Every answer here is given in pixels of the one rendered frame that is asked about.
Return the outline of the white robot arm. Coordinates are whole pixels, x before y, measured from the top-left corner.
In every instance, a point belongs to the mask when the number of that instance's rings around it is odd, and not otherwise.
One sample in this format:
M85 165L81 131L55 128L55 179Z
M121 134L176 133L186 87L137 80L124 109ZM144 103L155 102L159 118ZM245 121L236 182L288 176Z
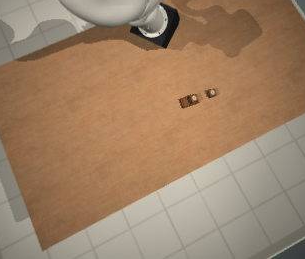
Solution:
M127 23L134 27L141 26L141 28L149 30L145 32L138 27L141 33L150 38L158 37L159 33L161 35L167 27L167 13L159 5L162 1L59 0L68 11L90 24L107 28L118 27ZM141 14L143 15L139 18ZM146 19L149 14L150 16ZM129 23L137 18L141 20Z

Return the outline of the brown wooden tray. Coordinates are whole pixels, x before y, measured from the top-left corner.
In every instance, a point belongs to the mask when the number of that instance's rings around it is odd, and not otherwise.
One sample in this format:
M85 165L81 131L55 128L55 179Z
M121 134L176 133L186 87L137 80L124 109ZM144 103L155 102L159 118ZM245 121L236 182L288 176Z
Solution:
M199 101L197 101L196 103L191 104L190 101L189 101L189 97L190 96L180 99L180 103L182 105L182 108L186 108L186 107L189 107L189 106L192 106L192 105L195 105L195 104L199 103Z

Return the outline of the brown calendar cube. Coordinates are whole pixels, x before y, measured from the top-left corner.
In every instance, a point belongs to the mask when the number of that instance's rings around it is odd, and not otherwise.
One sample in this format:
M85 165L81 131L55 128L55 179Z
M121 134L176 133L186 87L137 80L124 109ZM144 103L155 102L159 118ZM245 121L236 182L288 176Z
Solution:
M189 101L190 101L191 104L196 103L198 100L199 100L199 99L198 99L198 97L197 97L196 94L191 95L191 96L189 97Z
M215 88L207 91L208 98L215 97L217 95Z

